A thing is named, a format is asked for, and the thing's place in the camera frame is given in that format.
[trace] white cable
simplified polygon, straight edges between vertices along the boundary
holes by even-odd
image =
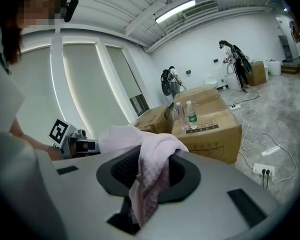
[[[280,179],[280,180],[278,180],[278,181],[274,181],[274,179],[271,177],[271,181],[272,181],[272,183],[276,184],[276,183],[279,183],[279,182],[282,182],[282,181],[285,181],[285,180],[289,180],[293,175],[295,175],[295,172],[296,172],[296,170],[297,170],[297,164],[296,164],[294,158],[292,157],[291,153],[290,153],[288,150],[286,150],[284,147],[282,147],[281,145],[279,145],[279,144],[274,140],[274,138],[273,138],[270,134],[268,134],[268,133],[266,133],[266,132],[261,132],[261,133],[259,133],[259,134],[254,138],[252,147],[251,147],[251,148],[248,148],[248,149],[245,149],[245,148],[244,148],[244,141],[245,141],[245,138],[246,138],[246,136],[247,136],[248,130],[249,130],[249,128],[250,128],[250,125],[249,125],[248,122],[247,122],[247,118],[250,118],[250,117],[253,117],[253,116],[258,115],[258,112],[255,111],[254,109],[247,109],[247,110],[242,111],[242,112],[240,113],[240,116],[239,116],[239,119],[238,119],[238,120],[241,119],[242,113],[243,113],[243,112],[247,112],[247,111],[253,111],[254,114],[247,115],[247,116],[245,117],[245,119],[244,119],[244,121],[245,121],[245,123],[246,123],[246,125],[247,125],[247,128],[246,128],[246,131],[245,131],[245,135],[244,135],[244,137],[243,137],[243,139],[242,139],[242,149],[243,149],[244,151],[250,151],[250,150],[252,150],[252,149],[255,147],[256,140],[257,140],[257,138],[258,138],[260,135],[264,134],[264,135],[269,136],[269,137],[271,138],[271,140],[273,141],[274,144],[276,144],[279,148],[283,149],[285,152],[288,153],[288,155],[290,156],[290,158],[291,158],[291,160],[293,161],[293,164],[294,164],[294,171],[293,171],[293,173],[292,173],[289,177],[282,178],[282,179]],[[244,158],[244,160],[246,161],[247,165],[248,165],[250,168],[253,169],[253,167],[248,163],[247,158],[244,156],[244,154],[241,153],[240,151],[239,151],[239,153],[243,156],[243,158]]]

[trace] air vent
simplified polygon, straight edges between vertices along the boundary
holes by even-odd
[[[197,4],[194,7],[191,7],[188,10],[185,10],[182,15],[185,18],[189,18],[189,17],[193,17],[197,14],[201,14],[203,11],[211,10],[211,9],[217,8],[217,7],[219,7],[219,4],[216,0],[202,2],[202,3]]]

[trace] power strip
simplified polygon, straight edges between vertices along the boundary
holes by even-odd
[[[265,165],[265,164],[261,164],[261,163],[255,163],[253,165],[253,173],[254,174],[257,174],[257,175],[261,175],[262,176],[262,170],[265,169],[265,170],[269,170],[270,171],[270,176],[273,178],[275,176],[275,167],[274,166],[271,166],[271,165]]]
[[[241,106],[240,105],[236,105],[234,107],[230,107],[230,110],[233,111],[233,110],[238,110],[238,109],[241,109]]]

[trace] person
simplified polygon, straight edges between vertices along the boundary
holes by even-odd
[[[225,54],[227,56],[224,59],[223,63],[232,63],[232,64],[234,64],[235,72],[236,72],[236,75],[239,79],[241,90],[246,93],[247,91],[246,91],[245,87],[250,88],[250,85],[249,85],[249,81],[248,81],[247,76],[246,76],[245,69],[241,65],[241,60],[240,60],[241,50],[239,48],[237,48],[235,45],[232,45],[232,44],[228,43],[225,40],[220,41],[219,45],[220,45],[221,49],[223,49],[223,48],[225,49]],[[235,53],[234,48],[236,48],[238,50],[238,53],[239,53],[239,54],[237,54],[237,59],[235,59],[235,56],[234,56],[234,53]]]
[[[24,96],[13,83],[11,72],[7,68],[18,63],[21,58],[22,30],[31,25],[42,25],[44,20],[62,15],[66,2],[67,0],[0,0],[0,133],[10,132],[28,142],[33,149],[46,151],[52,160],[62,159],[59,148],[28,136],[18,123],[16,115]],[[70,152],[72,157],[76,155],[74,144],[70,147]]]

